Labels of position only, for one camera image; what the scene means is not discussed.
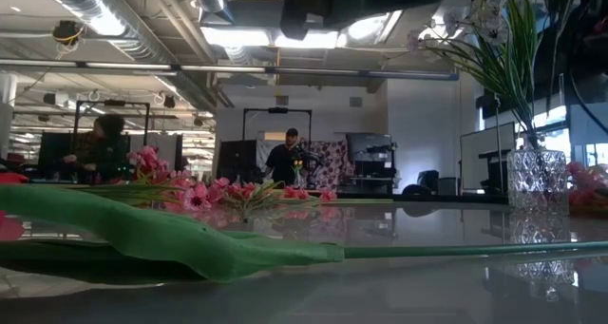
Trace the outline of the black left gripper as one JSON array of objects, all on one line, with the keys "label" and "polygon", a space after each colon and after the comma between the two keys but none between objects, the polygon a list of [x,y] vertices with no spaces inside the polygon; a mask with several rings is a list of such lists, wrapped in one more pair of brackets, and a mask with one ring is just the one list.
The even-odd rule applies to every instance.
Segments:
[{"label": "black left gripper", "polygon": [[[331,28],[346,23],[350,18],[349,0],[282,0],[280,29],[289,39],[303,40],[310,27],[308,16],[322,18],[322,27]],[[363,20],[381,13],[425,6],[439,0],[356,0],[357,14],[352,19]]]}]

